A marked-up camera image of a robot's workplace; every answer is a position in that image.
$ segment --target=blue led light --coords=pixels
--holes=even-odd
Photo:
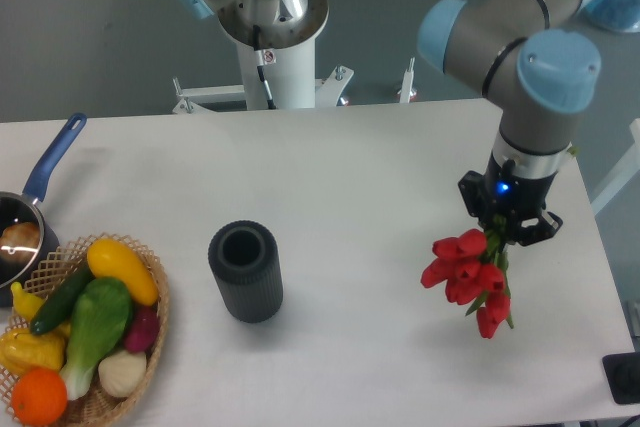
[[[511,190],[511,186],[509,184],[506,184],[504,182],[498,182],[498,193],[499,194],[505,194],[507,192],[509,192],[509,190]]]

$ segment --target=orange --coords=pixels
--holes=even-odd
[[[67,408],[67,388],[60,375],[53,370],[30,370],[13,386],[11,407],[23,424],[51,424]]]

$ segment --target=fruit basket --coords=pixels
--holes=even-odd
[[[147,246],[142,245],[139,241],[132,239],[130,236],[103,233],[99,236],[81,237],[69,242],[66,247],[59,247],[56,252],[50,253],[46,260],[40,262],[38,268],[32,273],[31,278],[25,282],[24,291],[35,294],[43,299],[47,298],[67,276],[75,272],[79,266],[86,262],[87,249],[96,240],[102,238],[113,239],[128,246],[137,254],[150,272],[158,288],[158,301],[153,308],[156,310],[160,324],[159,334],[153,345],[146,350],[147,368],[144,378],[128,397],[116,398],[106,393],[98,381],[98,370],[96,369],[89,392],[77,400],[69,401],[62,417],[55,423],[50,424],[51,426],[103,427],[119,421],[125,414],[131,411],[140,400],[160,360],[160,354],[168,328],[169,286],[167,276],[160,260],[154,255],[153,251]],[[14,309],[5,331],[18,327],[28,327],[28,325],[27,320],[18,315]],[[20,421],[15,416],[13,408],[11,407],[11,393],[17,380],[17,376],[5,368],[0,367],[0,396],[6,404],[5,410],[7,414],[19,424]]]

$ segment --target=white table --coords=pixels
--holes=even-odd
[[[483,340],[441,286],[419,283],[431,243],[476,225],[456,183],[484,171],[499,114],[475,100],[89,119],[45,218],[63,243],[140,239],[171,284],[161,364],[123,425],[497,427],[639,413],[613,402],[601,365],[633,348],[575,161],[548,196],[564,227],[511,249],[515,330]],[[21,191],[61,125],[0,124],[0,190]],[[228,314],[207,264],[215,232],[238,219],[264,224],[280,251],[285,300],[256,325]]]

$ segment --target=yellow pepper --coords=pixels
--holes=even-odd
[[[124,282],[137,303],[150,307],[158,300],[158,286],[151,273],[127,245],[115,239],[98,239],[87,249],[87,263],[96,279],[115,277]]]
[[[11,284],[11,293],[13,294],[13,308],[16,313],[25,319],[27,322],[31,322],[36,315],[36,312],[44,304],[44,299],[41,299],[37,295],[25,292],[20,282],[14,282]],[[60,324],[55,332],[68,339],[71,335],[71,323],[64,321]]]
[[[35,367],[59,371],[64,364],[65,347],[59,334],[36,336],[28,328],[19,327],[0,337],[0,364],[18,377]]]

